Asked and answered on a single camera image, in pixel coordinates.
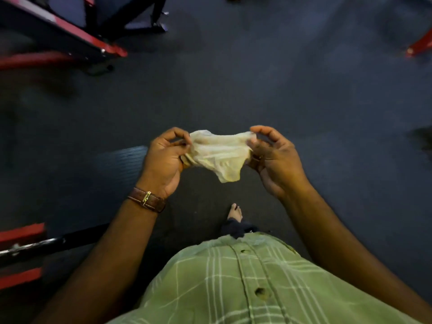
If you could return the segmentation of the black ribbed rubber mat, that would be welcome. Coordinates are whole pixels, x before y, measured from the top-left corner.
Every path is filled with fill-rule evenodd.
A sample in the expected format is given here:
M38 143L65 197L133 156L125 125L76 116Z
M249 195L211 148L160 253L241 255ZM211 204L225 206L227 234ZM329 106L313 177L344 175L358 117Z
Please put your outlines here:
M147 146L136 146L95 157L93 166L97 174L112 186L133 187L142 171Z

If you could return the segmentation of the person's right hand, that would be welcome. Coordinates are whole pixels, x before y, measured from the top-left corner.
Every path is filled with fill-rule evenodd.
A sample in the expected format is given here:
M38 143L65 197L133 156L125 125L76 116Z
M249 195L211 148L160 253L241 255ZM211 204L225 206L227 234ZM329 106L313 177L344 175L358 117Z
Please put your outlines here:
M255 125L250 131L272 145L272 153L257 157L252 153L249 166L256 170L266 190L279 201L295 197L313 187L306 177L294 144L276 129Z

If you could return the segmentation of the red metal frame leg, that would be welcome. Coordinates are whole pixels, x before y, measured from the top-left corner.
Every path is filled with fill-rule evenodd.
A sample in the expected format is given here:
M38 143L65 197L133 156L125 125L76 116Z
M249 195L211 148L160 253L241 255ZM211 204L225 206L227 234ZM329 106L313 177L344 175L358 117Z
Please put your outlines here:
M406 56L413 57L429 49L432 49L432 28L422 38L408 47Z

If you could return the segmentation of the person's left forearm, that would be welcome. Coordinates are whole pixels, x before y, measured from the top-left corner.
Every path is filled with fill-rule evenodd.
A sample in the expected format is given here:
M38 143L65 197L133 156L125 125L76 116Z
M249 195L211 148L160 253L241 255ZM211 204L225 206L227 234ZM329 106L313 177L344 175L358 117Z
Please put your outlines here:
M158 213L123 202L88 257L31 324L101 324L134 282Z

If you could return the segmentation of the dark trouser leg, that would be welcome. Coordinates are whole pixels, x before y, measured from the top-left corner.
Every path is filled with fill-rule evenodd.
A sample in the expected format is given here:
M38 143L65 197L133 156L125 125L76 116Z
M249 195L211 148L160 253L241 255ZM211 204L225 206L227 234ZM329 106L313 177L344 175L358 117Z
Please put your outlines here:
M259 231L257 226L244 219L239 222L234 218L228 218L221 226L220 236L230 235L234 239L239 239L244 237L247 233Z

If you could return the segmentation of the black metal stand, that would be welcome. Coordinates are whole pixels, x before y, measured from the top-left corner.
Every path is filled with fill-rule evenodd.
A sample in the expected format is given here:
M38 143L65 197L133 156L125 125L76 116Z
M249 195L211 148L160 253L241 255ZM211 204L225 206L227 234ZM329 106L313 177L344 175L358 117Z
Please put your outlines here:
M166 0L95 0L98 34L109 40L167 32L159 22Z

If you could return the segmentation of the person's bare foot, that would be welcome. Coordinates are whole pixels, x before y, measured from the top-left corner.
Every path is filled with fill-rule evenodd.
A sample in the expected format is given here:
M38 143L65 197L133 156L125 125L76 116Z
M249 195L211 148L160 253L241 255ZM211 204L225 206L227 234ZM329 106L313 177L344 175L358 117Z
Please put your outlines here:
M240 206L236 203L233 203L230 207L227 221L236 221L238 223L241 223L243 219L242 211L240 209Z

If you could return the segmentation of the red and black weight bench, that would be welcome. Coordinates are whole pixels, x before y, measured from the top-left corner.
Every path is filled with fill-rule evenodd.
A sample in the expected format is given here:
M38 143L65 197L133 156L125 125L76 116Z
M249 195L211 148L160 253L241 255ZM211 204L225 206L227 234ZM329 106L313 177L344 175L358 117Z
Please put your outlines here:
M43 274L42 266L15 272L5 268L94 244L108 227L106 223L53 238L48 237L45 223L0 232L0 291L38 281Z

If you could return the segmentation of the red and black machine frame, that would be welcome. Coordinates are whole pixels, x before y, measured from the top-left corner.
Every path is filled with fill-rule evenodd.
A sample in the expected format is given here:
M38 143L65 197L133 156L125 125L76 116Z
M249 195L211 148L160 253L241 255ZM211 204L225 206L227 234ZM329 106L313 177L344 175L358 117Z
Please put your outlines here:
M48 50L0 57L0 70L62 63L102 64L127 51L85 32L30 0L0 0L0 24Z

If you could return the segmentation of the thin translucent cream cloth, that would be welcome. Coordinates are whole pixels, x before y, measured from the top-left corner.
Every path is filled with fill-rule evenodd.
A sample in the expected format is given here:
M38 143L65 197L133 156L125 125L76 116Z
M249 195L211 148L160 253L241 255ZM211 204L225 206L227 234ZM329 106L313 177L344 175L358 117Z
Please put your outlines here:
M187 167L211 170L221 183L239 181L241 169L251 159L248 141L256 138L250 131L235 135L215 135L208 130L190 133L192 146L181 156Z

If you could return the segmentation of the person's right forearm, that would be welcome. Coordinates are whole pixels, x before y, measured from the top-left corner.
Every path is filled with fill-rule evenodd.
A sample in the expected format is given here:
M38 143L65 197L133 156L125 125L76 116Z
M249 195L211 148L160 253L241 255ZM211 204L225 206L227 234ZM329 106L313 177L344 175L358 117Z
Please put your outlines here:
M278 188L277 197L319 266L419 322L432 324L432 307L351 233L311 184Z

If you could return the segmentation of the person's left hand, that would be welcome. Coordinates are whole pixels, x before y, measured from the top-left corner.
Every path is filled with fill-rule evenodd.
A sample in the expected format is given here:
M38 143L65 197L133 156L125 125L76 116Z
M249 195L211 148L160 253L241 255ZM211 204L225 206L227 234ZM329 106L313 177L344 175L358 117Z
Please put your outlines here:
M184 165L181 157L172 158L165 153L170 144L192 144L190 134L173 127L156 137L148 148L143 170L136 187L151 192L161 199L167 199L178 187Z

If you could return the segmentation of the green plaid shirt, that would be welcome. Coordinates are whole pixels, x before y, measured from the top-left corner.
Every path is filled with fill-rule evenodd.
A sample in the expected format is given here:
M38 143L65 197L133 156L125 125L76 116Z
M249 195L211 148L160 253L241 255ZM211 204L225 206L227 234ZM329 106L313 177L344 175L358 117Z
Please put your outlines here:
M187 247L107 324L421 324L264 234Z

